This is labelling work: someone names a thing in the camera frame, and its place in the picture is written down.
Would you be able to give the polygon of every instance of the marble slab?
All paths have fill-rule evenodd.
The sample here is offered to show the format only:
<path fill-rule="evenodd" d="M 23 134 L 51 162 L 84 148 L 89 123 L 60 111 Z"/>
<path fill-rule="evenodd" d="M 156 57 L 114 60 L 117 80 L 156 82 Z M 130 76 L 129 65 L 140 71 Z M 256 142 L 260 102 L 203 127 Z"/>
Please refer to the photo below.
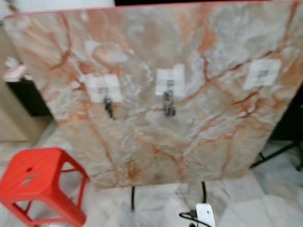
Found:
<path fill-rule="evenodd" d="M 5 26 L 97 188 L 245 174 L 303 81 L 299 2 L 43 12 Z M 180 65 L 184 94 L 166 117 L 157 72 Z M 122 96 L 114 119 L 87 82 L 107 74 Z"/>

